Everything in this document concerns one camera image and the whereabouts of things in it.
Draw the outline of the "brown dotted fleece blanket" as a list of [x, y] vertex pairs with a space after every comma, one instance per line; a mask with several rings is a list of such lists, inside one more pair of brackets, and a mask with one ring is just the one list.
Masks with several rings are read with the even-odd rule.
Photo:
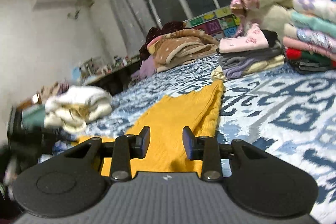
[[219, 42], [203, 30], [183, 29], [153, 39], [147, 50], [157, 73], [208, 57], [217, 52]]

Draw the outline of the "green storage box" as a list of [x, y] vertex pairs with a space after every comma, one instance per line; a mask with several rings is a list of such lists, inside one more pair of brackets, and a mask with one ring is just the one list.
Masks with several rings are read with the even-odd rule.
[[24, 127], [44, 126], [44, 119], [46, 116], [44, 105], [35, 105], [23, 110], [22, 124]]

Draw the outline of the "grey sheer curtain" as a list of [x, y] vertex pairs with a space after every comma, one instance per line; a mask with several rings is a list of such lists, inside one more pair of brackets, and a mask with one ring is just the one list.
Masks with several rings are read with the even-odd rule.
[[145, 0], [109, 0], [128, 56], [139, 53], [149, 30], [156, 26]]

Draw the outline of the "white cream quilted clothes pile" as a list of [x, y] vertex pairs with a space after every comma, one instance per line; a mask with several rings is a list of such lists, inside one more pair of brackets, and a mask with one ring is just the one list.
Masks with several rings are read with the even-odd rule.
[[112, 112], [112, 96], [96, 86], [71, 86], [65, 93], [50, 97], [45, 112], [45, 128], [61, 127], [75, 134]]

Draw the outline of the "pink top folded garment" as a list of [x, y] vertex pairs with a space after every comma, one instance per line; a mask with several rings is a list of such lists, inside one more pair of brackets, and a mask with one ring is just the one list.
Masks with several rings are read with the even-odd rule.
[[237, 53], [266, 49], [269, 47], [268, 40], [257, 23], [252, 24], [246, 36], [237, 38], [221, 39], [219, 43], [220, 53]]

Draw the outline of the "colourful alphabet foam mat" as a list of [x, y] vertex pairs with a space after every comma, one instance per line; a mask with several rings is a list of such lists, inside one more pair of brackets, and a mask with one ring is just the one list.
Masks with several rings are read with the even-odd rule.
[[186, 28], [202, 30], [217, 40], [233, 38], [240, 26], [240, 19], [232, 14], [229, 6], [185, 20]]

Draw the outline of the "cluttered dark side table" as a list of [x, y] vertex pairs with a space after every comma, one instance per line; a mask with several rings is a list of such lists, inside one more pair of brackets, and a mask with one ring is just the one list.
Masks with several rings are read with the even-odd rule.
[[78, 82], [84, 86], [97, 86], [112, 95], [123, 92], [131, 83], [131, 75], [141, 66], [139, 56], [115, 56], [111, 63], [102, 57], [91, 58], [80, 64]]

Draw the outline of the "grey purple folded clothes stack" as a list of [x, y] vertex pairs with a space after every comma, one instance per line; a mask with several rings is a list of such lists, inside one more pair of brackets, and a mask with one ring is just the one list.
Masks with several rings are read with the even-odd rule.
[[269, 47], [261, 50], [237, 53], [220, 53], [218, 67], [211, 73], [211, 79], [232, 80], [252, 73], [265, 71], [283, 65], [283, 47], [274, 31], [262, 30]]

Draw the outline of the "purple garment by blanket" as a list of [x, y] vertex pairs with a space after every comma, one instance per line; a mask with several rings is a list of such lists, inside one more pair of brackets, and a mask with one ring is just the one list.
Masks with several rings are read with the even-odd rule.
[[142, 62], [140, 69], [131, 75], [131, 79], [134, 81], [141, 81], [147, 79], [157, 72], [157, 64], [152, 55], [150, 55], [145, 61]]

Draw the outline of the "colourful folded clothes stack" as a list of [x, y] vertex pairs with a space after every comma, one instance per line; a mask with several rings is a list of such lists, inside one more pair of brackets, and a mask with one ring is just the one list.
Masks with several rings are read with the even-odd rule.
[[292, 0], [284, 24], [285, 59], [301, 74], [335, 69], [335, 1]]

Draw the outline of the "yellow knit sweater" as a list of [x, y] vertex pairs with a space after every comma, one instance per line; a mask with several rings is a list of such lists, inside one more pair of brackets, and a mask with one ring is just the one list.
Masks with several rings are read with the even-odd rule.
[[183, 146], [183, 128], [188, 126], [195, 136], [215, 136], [219, 120], [222, 81], [214, 81], [199, 91], [179, 97], [164, 96], [144, 112], [127, 130], [137, 135], [144, 126], [150, 127], [150, 144], [146, 157], [130, 161], [131, 174], [147, 172], [201, 173], [202, 162], [190, 161]]

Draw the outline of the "blue white patterned bedsheet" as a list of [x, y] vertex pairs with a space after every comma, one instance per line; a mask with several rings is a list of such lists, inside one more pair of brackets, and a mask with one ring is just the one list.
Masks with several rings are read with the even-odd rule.
[[[163, 96], [177, 97], [211, 83], [211, 56], [142, 80], [112, 99], [112, 113], [83, 136], [116, 138]], [[314, 177], [318, 198], [311, 215], [335, 223], [335, 71], [301, 75], [284, 64], [224, 83], [216, 135], [243, 139]]]

